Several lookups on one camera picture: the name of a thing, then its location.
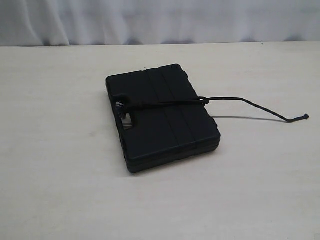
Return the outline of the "black plastic carrying case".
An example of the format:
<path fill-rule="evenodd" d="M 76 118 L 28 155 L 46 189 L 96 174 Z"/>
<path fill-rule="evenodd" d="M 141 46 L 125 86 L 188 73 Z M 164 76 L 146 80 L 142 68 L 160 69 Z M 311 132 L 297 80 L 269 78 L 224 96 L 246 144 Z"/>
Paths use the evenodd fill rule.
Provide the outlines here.
<path fill-rule="evenodd" d="M 120 107 L 198 97 L 179 64 L 108 76 L 106 89 L 131 173 L 209 153 L 220 144 L 218 126 L 203 105 L 130 110 L 132 127 L 124 129 Z"/>

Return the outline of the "white backdrop curtain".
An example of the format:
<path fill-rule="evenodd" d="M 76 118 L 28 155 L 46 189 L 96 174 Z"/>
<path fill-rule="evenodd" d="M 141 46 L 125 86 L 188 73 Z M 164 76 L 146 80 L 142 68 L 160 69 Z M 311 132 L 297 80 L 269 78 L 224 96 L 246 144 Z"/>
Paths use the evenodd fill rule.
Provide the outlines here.
<path fill-rule="evenodd" d="M 2 46 L 317 41 L 317 0 L 3 0 Z"/>

